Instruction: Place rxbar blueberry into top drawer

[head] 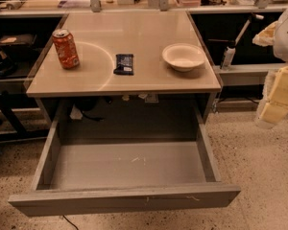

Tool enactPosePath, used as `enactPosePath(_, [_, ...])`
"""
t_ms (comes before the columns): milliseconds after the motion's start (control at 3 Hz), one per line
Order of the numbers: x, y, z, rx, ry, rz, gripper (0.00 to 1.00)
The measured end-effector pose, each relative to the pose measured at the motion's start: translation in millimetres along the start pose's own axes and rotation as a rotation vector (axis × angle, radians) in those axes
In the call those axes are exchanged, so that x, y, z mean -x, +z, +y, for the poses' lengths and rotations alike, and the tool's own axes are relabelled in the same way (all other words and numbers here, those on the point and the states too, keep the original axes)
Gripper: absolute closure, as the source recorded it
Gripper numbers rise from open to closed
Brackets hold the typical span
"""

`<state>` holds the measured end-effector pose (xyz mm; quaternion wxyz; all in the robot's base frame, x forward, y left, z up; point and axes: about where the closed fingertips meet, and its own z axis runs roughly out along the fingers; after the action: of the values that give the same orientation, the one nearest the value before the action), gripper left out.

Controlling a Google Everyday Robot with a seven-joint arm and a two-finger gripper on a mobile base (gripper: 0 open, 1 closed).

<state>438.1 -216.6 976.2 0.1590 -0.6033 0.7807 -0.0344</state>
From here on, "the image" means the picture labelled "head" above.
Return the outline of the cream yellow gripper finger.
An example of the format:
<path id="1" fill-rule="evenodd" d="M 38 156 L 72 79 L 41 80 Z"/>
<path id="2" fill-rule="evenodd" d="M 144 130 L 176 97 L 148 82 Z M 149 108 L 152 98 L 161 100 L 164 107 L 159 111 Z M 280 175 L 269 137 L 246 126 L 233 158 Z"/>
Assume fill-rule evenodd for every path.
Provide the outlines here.
<path id="1" fill-rule="evenodd" d="M 261 128 L 273 128 L 288 114 L 288 65 L 270 71 L 265 79 L 263 98 L 255 115 L 255 124 Z"/>

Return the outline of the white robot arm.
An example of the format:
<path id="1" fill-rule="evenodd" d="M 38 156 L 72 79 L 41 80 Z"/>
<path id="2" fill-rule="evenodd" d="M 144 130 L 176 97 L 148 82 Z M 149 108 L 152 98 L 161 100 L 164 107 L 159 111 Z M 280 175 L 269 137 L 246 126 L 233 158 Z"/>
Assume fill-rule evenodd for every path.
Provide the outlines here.
<path id="1" fill-rule="evenodd" d="M 268 72 L 263 98 L 256 110 L 256 125 L 273 128 L 288 114 L 288 8 L 277 21 L 257 34 L 252 43 L 272 46 L 274 56 L 286 62 L 286 66 Z"/>

